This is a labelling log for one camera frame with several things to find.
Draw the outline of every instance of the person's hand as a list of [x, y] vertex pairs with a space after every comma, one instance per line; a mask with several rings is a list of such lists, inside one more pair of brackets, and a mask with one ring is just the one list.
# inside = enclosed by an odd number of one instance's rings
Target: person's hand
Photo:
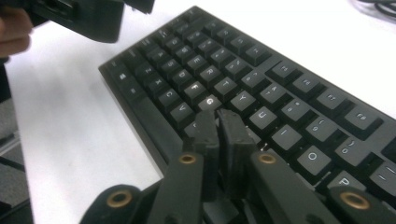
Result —
[[33, 24], [20, 8], [0, 7], [0, 58], [29, 48]]

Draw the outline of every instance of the keyboard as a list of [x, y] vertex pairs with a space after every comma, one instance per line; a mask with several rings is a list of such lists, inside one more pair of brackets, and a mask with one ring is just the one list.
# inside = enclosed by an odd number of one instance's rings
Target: keyboard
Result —
[[[346, 185], [396, 207], [395, 119], [198, 7], [99, 70], [163, 171], [195, 115], [226, 108], [317, 194]], [[204, 209], [207, 223], [244, 222], [221, 194]]]

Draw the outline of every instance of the white table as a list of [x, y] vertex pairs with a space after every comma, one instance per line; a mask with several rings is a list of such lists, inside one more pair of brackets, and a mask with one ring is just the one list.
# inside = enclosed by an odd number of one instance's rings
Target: white table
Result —
[[161, 178], [97, 67], [193, 5], [396, 118], [396, 23], [347, 0], [156, 0], [126, 8], [117, 44], [49, 22], [7, 64], [35, 223], [78, 223], [104, 189]]

